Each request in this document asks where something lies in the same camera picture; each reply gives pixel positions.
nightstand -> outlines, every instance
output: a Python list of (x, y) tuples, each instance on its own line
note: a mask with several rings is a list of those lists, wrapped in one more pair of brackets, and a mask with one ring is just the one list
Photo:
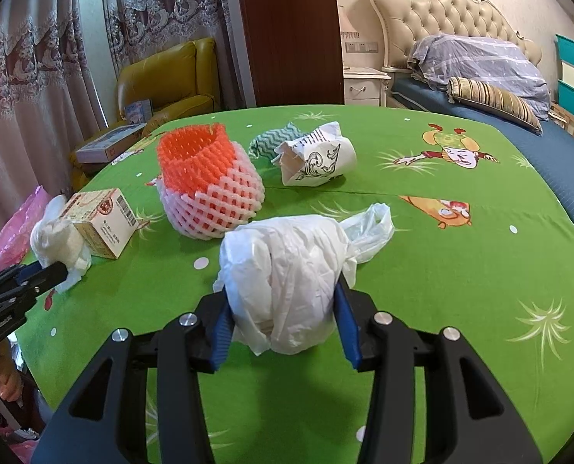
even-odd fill
[(351, 66), (342, 71), (345, 104), (386, 106), (390, 76), (374, 68)]

lamp shade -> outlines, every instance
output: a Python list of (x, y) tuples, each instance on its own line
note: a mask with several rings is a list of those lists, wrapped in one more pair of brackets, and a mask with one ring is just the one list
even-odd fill
[(345, 12), (345, 7), (342, 5), (338, 6), (338, 22), (341, 28), (341, 38), (359, 38), (360, 33), (356, 31), (354, 25), (351, 24), (349, 18), (347, 17), (347, 12)]

green striped cloth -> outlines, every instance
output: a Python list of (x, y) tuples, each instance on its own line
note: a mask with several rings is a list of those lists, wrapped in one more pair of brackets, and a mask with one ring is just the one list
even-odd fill
[(285, 141), (297, 140), (307, 133), (300, 131), (292, 122), (288, 122), (282, 129), (272, 129), (255, 136), (250, 142), (249, 155), (251, 158), (267, 157), (273, 160), (278, 156), (274, 148)]

striped pillow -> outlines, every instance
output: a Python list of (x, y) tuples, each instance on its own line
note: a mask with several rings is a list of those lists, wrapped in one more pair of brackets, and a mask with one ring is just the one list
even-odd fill
[(504, 89), (466, 78), (451, 77), (448, 83), (448, 99), (486, 111), (509, 120), (542, 136), (540, 121), (532, 109), (519, 96)]

table lamp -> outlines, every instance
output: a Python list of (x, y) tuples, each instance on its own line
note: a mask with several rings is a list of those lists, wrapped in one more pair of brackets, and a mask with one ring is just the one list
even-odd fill
[(349, 67), (345, 66), (345, 53), (346, 53), (346, 45), (345, 39), (347, 38), (359, 38), (360, 33), (356, 31), (351, 21), (347, 17), (347, 12), (345, 12), (345, 7), (342, 5), (338, 6), (338, 22), (341, 29), (341, 50), (342, 50), (342, 69), (348, 70)]

